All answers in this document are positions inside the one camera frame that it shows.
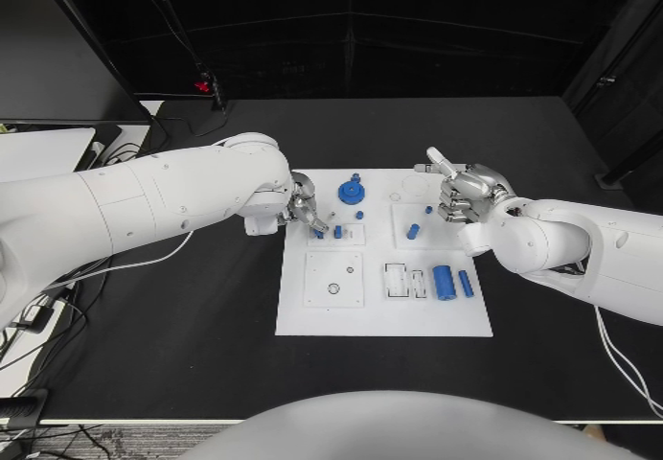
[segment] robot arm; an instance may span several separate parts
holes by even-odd
[[[324,232],[316,188],[269,136],[0,184],[0,328],[79,266],[239,214],[247,233],[298,219]]]
[[[435,148],[429,157],[433,164],[414,168],[446,176],[439,214],[469,222],[459,232],[466,254],[494,250],[504,267],[528,280],[663,326],[663,218],[520,198],[486,166],[458,169]]]

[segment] robotic hand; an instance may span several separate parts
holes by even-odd
[[[257,133],[107,168],[0,184],[0,329],[79,266],[239,214],[269,235],[316,216],[316,187]]]
[[[439,214],[466,222],[466,254],[494,250],[504,267],[584,302],[663,326],[663,217],[515,195],[484,165],[455,166],[436,148],[422,173],[440,173]]]

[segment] gray carpet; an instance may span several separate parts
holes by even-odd
[[[227,428],[227,425],[104,425],[89,433],[109,449],[113,459],[172,460]],[[79,429],[77,425],[40,429],[38,436],[70,433]],[[31,436],[31,432],[27,432],[22,437]],[[104,450],[81,432],[35,441],[32,452],[45,451],[64,452],[68,457],[84,460],[109,459]],[[57,457],[43,453],[40,458]]]

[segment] computer monitor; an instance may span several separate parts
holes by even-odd
[[[0,3],[0,123],[149,125],[67,0]]]

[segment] black tabletop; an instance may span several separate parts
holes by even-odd
[[[210,128],[210,106],[168,102],[159,116]],[[237,101],[208,136],[162,123],[169,149],[269,134],[293,169],[411,168],[436,146],[452,161],[497,169],[521,196],[632,207],[595,185],[606,165],[557,98]],[[45,419],[244,419],[378,389],[478,398],[553,420],[655,418],[606,356],[592,306],[514,275],[492,254],[476,265],[495,337],[276,336],[283,239],[283,229],[249,237],[234,217],[200,230],[166,262],[110,275],[90,327],[45,373]],[[181,241],[115,264],[159,258]],[[87,282],[89,296],[100,281]],[[646,378],[663,381],[663,329],[610,312],[606,320]]]

